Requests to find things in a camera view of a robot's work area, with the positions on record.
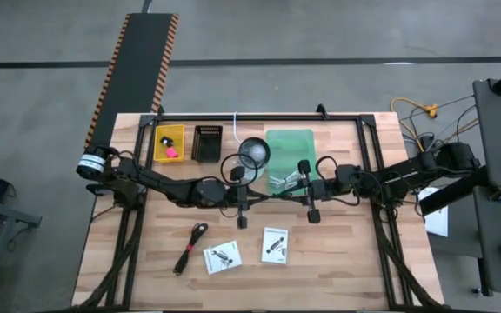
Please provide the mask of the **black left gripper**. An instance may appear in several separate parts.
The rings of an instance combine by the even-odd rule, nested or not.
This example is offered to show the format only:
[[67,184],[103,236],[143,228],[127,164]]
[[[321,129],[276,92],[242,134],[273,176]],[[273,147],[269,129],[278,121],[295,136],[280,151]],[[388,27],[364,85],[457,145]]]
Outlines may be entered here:
[[[244,230],[247,228],[247,218],[244,216],[244,211],[249,209],[249,205],[254,205],[267,200],[271,197],[267,194],[253,190],[251,187],[243,185],[243,178],[245,175],[244,166],[236,166],[230,170],[230,177],[228,183],[230,184],[231,193],[234,194],[234,204],[237,206],[237,228]],[[250,198],[249,196],[260,196],[257,198]]]

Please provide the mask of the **black mat orange striped edges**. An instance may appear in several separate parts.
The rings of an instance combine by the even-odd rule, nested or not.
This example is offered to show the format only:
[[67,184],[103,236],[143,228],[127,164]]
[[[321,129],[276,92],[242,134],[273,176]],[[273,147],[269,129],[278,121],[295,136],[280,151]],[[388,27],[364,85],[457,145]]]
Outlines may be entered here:
[[85,148],[110,142],[120,112],[159,112],[178,23],[178,14],[131,13],[125,17],[84,140]]

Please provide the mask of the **white cable bundle black tie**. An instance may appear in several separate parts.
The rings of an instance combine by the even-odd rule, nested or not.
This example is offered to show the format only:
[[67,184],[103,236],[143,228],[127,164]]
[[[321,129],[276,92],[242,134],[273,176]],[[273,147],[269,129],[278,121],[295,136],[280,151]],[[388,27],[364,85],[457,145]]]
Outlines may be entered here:
[[293,171],[288,176],[276,177],[269,175],[269,185],[271,190],[280,191],[297,186],[297,184],[304,178],[298,171]]

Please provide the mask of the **yellow plastic bin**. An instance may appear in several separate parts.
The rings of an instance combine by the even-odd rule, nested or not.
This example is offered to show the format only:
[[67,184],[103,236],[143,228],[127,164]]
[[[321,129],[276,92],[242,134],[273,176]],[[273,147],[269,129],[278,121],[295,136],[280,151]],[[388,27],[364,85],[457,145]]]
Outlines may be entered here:
[[[168,158],[165,151],[168,147],[160,143],[162,137],[169,137],[173,140],[172,148],[178,154],[178,158]],[[184,126],[182,124],[157,126],[154,138],[153,160],[158,163],[179,163],[184,160]]]

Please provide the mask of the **black aluminium rig frame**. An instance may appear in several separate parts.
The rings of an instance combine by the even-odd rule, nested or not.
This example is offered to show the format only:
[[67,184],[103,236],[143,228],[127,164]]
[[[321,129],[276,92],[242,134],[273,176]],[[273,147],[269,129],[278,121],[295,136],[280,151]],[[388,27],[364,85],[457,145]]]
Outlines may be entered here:
[[[237,141],[267,130],[312,130],[319,157],[372,168],[407,157],[397,116],[391,112],[165,113],[163,124],[182,124],[192,139],[197,125],[223,127],[224,154]],[[134,257],[120,270],[116,294],[101,308],[119,311],[173,310],[386,310],[415,302],[391,260],[377,246],[368,201],[320,203],[321,222],[310,224],[297,203],[271,200],[254,206],[239,230],[231,212],[181,209],[151,192],[140,216],[142,236]],[[287,264],[261,261],[264,228],[289,231]],[[209,275],[204,250],[237,242],[243,264]]]

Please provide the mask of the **green translucent plastic bin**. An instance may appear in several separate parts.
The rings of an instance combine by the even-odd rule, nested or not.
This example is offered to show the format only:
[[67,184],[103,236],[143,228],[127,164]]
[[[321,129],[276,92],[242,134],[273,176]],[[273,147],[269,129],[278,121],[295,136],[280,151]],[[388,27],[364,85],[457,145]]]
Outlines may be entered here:
[[271,150],[271,157],[267,163],[268,186],[271,194],[278,194],[281,190],[271,190],[269,175],[288,176],[293,171],[298,171],[299,161],[306,159],[311,167],[317,161],[312,130],[267,130],[266,142]]

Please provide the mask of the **white paper sheet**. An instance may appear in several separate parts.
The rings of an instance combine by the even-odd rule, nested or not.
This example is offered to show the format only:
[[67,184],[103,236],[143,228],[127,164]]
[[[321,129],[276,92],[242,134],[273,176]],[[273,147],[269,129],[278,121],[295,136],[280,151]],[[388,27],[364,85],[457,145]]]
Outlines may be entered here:
[[[419,192],[419,199],[423,200],[437,191],[438,188],[426,187]],[[424,216],[424,227],[432,235],[447,237],[449,235],[448,207],[444,206],[442,209]]]

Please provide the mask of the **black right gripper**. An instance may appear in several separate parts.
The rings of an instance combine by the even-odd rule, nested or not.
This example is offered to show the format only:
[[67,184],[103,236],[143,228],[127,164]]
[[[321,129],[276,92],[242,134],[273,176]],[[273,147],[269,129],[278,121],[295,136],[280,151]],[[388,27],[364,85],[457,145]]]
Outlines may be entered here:
[[304,178],[301,180],[302,184],[295,184],[290,188],[282,190],[278,193],[278,195],[280,196],[279,200],[292,201],[301,203],[303,206],[307,206],[307,219],[308,222],[312,224],[321,222],[320,211],[316,208],[315,201],[328,201],[330,199],[328,192],[329,184],[319,171],[319,165],[321,162],[322,159],[318,159],[315,163],[315,171],[317,172],[319,179],[310,180],[310,162],[306,159],[299,161],[297,163],[297,168],[299,173],[304,176]]

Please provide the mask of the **black mesh basket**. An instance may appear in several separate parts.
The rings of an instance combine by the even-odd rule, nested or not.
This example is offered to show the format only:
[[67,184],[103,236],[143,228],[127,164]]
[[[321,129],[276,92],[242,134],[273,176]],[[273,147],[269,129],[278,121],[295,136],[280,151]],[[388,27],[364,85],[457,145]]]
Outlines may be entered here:
[[221,157],[223,127],[197,125],[194,129],[191,159],[199,163],[217,163]]

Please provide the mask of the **black diagonal bar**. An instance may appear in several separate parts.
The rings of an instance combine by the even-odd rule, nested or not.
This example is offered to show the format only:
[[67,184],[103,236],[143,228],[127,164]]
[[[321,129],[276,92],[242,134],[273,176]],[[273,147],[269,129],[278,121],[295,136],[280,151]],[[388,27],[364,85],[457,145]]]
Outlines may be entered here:
[[488,185],[488,170],[486,166],[476,170],[472,175],[463,177],[447,187],[425,197],[419,202],[421,213],[427,216],[434,211],[468,196],[476,186]]

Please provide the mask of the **clear round bowl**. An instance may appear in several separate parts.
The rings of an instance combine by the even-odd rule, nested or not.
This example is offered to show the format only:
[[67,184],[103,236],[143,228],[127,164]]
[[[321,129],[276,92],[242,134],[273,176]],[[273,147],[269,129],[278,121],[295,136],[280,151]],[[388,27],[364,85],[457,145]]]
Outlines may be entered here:
[[244,182],[250,181],[254,176],[261,177],[271,157],[269,145],[259,137],[243,140],[237,153],[237,164],[244,167]]

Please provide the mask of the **white instruction booklet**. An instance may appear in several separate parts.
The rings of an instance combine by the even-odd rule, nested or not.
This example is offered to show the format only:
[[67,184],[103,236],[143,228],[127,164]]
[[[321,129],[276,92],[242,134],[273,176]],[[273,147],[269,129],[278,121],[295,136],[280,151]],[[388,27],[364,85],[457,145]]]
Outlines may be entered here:
[[243,264],[236,241],[205,249],[204,260],[209,275],[229,270]]
[[261,261],[263,263],[287,264],[289,231],[264,228]]

